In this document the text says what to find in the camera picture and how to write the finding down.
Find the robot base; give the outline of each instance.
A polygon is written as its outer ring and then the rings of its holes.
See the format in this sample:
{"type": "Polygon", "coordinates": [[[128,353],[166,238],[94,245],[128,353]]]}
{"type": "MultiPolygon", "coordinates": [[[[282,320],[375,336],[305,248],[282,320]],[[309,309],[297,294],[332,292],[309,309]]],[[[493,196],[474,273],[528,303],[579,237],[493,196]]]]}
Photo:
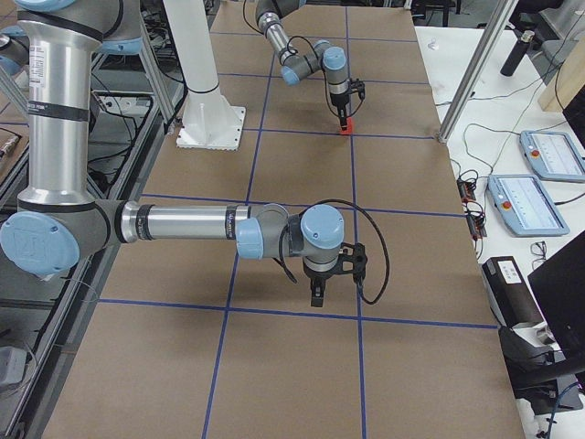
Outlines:
{"type": "Polygon", "coordinates": [[[212,102],[191,99],[186,103],[183,128],[176,139],[182,148],[236,150],[241,138],[246,109],[232,107],[222,95],[212,102]]]}

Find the black device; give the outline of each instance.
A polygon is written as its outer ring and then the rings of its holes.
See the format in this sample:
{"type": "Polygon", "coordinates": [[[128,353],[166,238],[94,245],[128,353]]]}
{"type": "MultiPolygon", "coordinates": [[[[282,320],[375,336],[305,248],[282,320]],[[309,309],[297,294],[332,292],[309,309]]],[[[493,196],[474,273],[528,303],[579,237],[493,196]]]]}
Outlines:
{"type": "Polygon", "coordinates": [[[490,306],[507,327],[533,327],[543,318],[512,256],[490,258],[482,265],[490,306]]]}
{"type": "Polygon", "coordinates": [[[520,64],[522,58],[528,52],[528,48],[530,47],[530,42],[534,37],[534,32],[532,30],[525,31],[522,36],[518,39],[515,43],[510,55],[508,55],[507,60],[504,63],[504,66],[500,70],[504,76],[512,76],[520,64]]]}
{"type": "MultiPolygon", "coordinates": [[[[536,268],[528,282],[564,357],[505,352],[506,365],[515,391],[552,388],[550,409],[558,393],[567,387],[567,382],[574,382],[574,377],[585,386],[585,231],[536,268]]],[[[560,409],[582,408],[576,396],[578,390],[573,388],[560,409]]]]}

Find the red object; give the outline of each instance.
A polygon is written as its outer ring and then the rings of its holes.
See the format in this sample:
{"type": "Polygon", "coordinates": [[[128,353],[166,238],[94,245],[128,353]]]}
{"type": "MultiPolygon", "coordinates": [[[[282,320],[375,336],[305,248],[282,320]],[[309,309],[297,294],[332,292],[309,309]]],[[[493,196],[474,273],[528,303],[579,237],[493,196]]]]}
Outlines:
{"type": "Polygon", "coordinates": [[[350,135],[354,133],[354,121],[351,117],[347,118],[347,127],[344,128],[343,126],[341,127],[341,130],[339,130],[339,133],[341,135],[350,135]]]}

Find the vertical pole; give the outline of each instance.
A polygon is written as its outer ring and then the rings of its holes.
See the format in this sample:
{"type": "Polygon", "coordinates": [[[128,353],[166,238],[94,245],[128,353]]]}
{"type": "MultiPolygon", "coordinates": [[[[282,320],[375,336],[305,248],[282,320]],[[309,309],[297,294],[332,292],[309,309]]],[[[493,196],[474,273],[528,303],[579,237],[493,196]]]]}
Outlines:
{"type": "Polygon", "coordinates": [[[165,121],[171,123],[171,118],[173,117],[175,108],[169,97],[168,89],[163,80],[163,75],[158,69],[153,47],[150,44],[150,38],[148,37],[148,31],[146,30],[146,25],[144,24],[142,16],[140,16],[140,30],[143,37],[143,48],[140,51],[140,61],[143,63],[146,78],[148,78],[148,81],[150,82],[150,86],[153,89],[154,96],[156,96],[161,113],[163,114],[165,121]]]}
{"type": "Polygon", "coordinates": [[[221,94],[202,0],[164,0],[189,94],[177,144],[238,149],[246,110],[221,94]]]}
{"type": "Polygon", "coordinates": [[[459,88],[453,97],[449,111],[445,114],[441,130],[437,134],[439,142],[446,144],[449,140],[457,121],[459,121],[459,118],[463,113],[467,101],[469,101],[469,98],[472,95],[473,88],[484,70],[485,63],[492,54],[495,44],[502,34],[502,31],[508,22],[508,18],[512,15],[512,11],[517,3],[518,0],[498,1],[490,21],[482,34],[482,38],[477,44],[472,60],[469,62],[467,70],[463,74],[461,84],[459,84],[459,88]]]}

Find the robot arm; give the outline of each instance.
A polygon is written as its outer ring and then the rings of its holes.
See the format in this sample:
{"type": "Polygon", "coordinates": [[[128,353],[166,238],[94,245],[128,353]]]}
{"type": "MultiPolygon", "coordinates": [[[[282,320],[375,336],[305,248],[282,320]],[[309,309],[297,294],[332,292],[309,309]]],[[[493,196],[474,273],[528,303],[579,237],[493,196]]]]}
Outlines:
{"type": "Polygon", "coordinates": [[[19,211],[0,229],[8,259],[47,276],[119,243],[228,239],[240,257],[274,258],[290,276],[283,258],[302,257],[313,305],[323,304],[324,283],[334,274],[351,273],[361,283],[363,246],[343,243],[343,218],[331,206],[289,215],[277,205],[169,208],[95,199],[86,186],[90,56],[107,41],[115,53],[140,50],[139,2],[16,2],[25,8],[19,25],[30,38],[29,181],[18,195],[19,211]]]}
{"type": "Polygon", "coordinates": [[[366,98],[366,87],[361,80],[349,78],[344,50],[324,39],[317,41],[304,55],[292,44],[282,27],[281,19],[304,5],[304,0],[260,0],[256,6],[256,23],[268,39],[281,63],[281,75],[288,85],[298,84],[313,73],[322,70],[327,82],[331,103],[341,125],[341,134],[351,134],[349,119],[350,95],[358,93],[360,101],[366,98]]]}

